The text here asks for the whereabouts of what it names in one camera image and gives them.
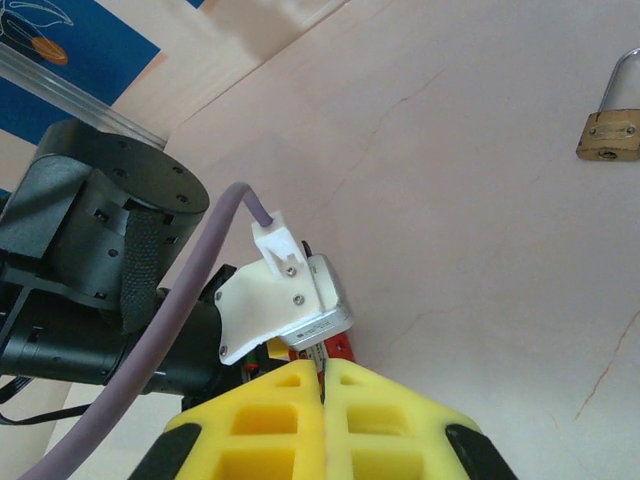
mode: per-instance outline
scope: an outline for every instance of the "black cable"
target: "black cable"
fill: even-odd
[[[24,387],[31,383],[33,378],[28,377],[16,377],[7,383],[4,387],[0,388],[0,405],[7,403]]]
[[[309,242],[307,242],[306,240],[303,240],[302,248],[304,249],[304,254],[307,256],[307,258],[313,256],[313,252],[311,251],[311,246],[309,245]]]
[[[11,420],[0,414],[0,425],[9,425],[14,427],[22,427],[25,425],[37,425],[39,423],[53,422],[64,418],[79,417],[87,411],[91,404],[78,405],[77,407],[63,408],[54,412],[43,413],[35,417],[25,418],[23,420]]]
[[[0,388],[0,405],[7,403],[13,397],[15,397],[24,387],[29,385],[33,378],[28,377],[16,377],[7,383],[4,387]],[[79,405],[77,407],[64,408],[62,410],[56,410],[54,412],[43,413],[36,415],[35,417],[25,418],[23,420],[11,420],[0,413],[0,425],[8,426],[25,426],[25,425],[37,425],[44,422],[53,422],[55,420],[62,420],[64,418],[78,417],[82,415],[89,404]]]

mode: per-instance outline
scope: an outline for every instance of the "brass padlock body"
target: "brass padlock body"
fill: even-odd
[[[640,110],[607,110],[589,115],[576,154],[584,160],[639,160]]]

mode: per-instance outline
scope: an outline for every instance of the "black cylindrical actuator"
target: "black cylindrical actuator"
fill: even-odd
[[[135,294],[124,281],[139,274],[156,287],[208,207],[205,187],[169,155],[65,120],[4,208],[0,253],[37,262],[76,303],[119,312],[122,294]]]
[[[197,396],[222,365],[220,316],[198,302],[144,393]],[[0,373],[106,385],[143,331],[121,335],[97,310],[59,295],[33,291],[0,356]]]

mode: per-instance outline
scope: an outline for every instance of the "red component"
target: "red component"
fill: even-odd
[[[289,360],[293,361],[299,358],[310,359],[316,363],[318,380],[320,380],[320,382],[322,382],[324,362],[327,358],[344,358],[345,360],[356,363],[346,332],[334,335],[322,343],[305,348],[299,352],[289,350]]]

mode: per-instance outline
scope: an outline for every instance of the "black screw hole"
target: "black screw hole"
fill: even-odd
[[[27,338],[27,343],[38,343],[38,337],[40,336],[41,331],[42,327],[32,327],[29,338]]]
[[[99,209],[93,212],[93,216],[103,223],[107,223],[109,221],[109,215],[107,215],[106,213],[104,213],[102,210],[99,210]]]
[[[114,175],[116,177],[120,177],[120,178],[126,178],[127,177],[127,172],[125,172],[123,169],[121,168],[114,168],[113,170],[111,170]]]

